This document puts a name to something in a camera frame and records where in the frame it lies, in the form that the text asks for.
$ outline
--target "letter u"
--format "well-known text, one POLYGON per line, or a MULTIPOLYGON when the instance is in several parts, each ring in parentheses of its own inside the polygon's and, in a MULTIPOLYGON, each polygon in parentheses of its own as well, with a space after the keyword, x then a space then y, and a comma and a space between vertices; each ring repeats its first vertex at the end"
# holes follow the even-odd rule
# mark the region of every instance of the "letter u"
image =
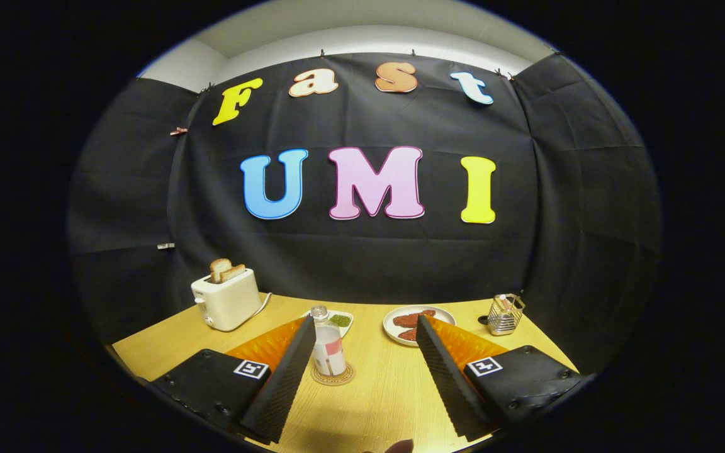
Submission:
POLYGON ((293 214, 303 196, 301 163, 309 154, 305 149, 290 149, 279 154, 279 162, 284 164, 284 197, 279 201, 268 200, 264 193, 265 168, 270 164, 270 157, 255 155, 243 160, 239 169, 245 175, 245 208, 248 212, 265 220, 293 214))

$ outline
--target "jar lid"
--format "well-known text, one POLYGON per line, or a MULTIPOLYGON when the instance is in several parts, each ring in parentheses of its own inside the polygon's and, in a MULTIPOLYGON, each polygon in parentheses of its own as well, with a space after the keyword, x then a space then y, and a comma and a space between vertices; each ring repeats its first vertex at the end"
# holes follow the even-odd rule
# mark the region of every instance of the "jar lid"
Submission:
POLYGON ((329 311, 326 310, 326 306, 314 306, 310 309, 310 314, 313 315, 315 321, 323 321, 329 317, 329 311))

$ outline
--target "bread slice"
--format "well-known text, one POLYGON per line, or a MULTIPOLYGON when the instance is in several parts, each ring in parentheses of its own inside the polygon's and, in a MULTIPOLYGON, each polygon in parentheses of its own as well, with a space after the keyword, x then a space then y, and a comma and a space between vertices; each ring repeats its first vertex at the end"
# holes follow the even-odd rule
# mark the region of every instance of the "bread slice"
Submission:
POLYGON ((212 272, 212 283, 222 283, 221 274, 231 269, 231 261, 226 258, 219 258, 219 260, 212 261, 209 269, 212 272))
POLYGON ((220 273, 220 282, 225 283, 243 272, 245 272, 245 264, 237 264, 231 269, 220 273))

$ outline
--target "utensil holder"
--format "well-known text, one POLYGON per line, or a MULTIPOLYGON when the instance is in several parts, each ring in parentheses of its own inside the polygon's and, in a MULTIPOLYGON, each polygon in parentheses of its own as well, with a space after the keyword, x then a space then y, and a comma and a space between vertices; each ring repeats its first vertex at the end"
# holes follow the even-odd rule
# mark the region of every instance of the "utensil holder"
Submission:
POLYGON ((494 336, 510 335, 516 330, 524 302, 515 294, 498 294, 492 301, 492 309, 488 312, 488 331, 494 336))

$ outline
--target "white plate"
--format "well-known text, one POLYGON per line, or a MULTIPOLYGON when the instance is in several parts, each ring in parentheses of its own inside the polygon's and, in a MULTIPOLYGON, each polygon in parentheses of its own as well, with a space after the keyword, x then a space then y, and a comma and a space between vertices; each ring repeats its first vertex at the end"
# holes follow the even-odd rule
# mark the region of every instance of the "white plate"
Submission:
MULTIPOLYGON (((326 310, 326 311, 329 313, 329 318, 331 318, 334 315, 340 315, 340 316, 348 316, 348 318, 351 319, 351 321, 349 321, 348 326, 346 326, 346 327, 338 326, 338 327, 340 327, 340 338, 343 338, 346 335, 346 332, 348 332, 349 329, 351 328, 351 325, 354 324, 354 315, 352 315, 351 313, 346 313, 344 311, 337 311, 337 310, 326 310)), ((309 315, 309 314, 310 314, 310 312, 306 312, 301 317, 304 318, 304 316, 309 315)))
POLYGON ((410 340, 406 340, 404 338, 399 338, 399 333, 407 332, 410 330, 408 327, 399 327, 393 323, 393 319, 396 316, 402 316, 402 315, 412 315, 412 313, 421 313, 424 310, 435 310, 435 316, 433 318, 440 319, 444 322, 449 322, 449 324, 452 324, 453 326, 457 325, 457 322, 455 322, 455 317, 451 315, 446 310, 441 310, 438 307, 433 306, 404 306, 399 307, 396 310, 393 310, 391 313, 388 313, 385 315, 385 320, 382 321, 382 327, 385 328, 385 333, 388 334, 389 337, 395 342, 399 342, 400 344, 405 344, 407 346, 415 346, 418 347, 418 343, 410 340))

